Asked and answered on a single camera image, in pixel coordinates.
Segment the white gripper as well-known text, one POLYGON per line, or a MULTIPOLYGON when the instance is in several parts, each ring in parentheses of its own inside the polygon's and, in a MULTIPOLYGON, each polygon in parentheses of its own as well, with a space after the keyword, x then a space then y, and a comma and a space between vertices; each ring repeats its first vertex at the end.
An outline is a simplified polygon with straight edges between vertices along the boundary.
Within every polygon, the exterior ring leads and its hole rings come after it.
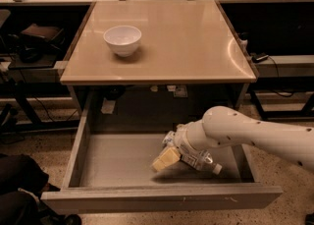
POLYGON ((201 123, 179 124, 175 133, 175 147, 167 146, 154 159, 151 167, 162 171, 181 159, 181 155, 192 155, 204 149, 205 133, 201 123))

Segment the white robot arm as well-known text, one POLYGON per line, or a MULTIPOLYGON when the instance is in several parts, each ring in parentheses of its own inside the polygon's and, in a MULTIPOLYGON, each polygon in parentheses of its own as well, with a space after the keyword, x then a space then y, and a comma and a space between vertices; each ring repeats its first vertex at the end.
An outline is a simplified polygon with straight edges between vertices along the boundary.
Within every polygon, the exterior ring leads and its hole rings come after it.
POLYGON ((197 171, 218 175, 222 165, 213 160, 211 150, 238 144, 255 146, 314 171, 313 129, 252 119, 225 106, 212 107, 200 120, 168 132, 152 169, 159 172, 181 160, 197 171))

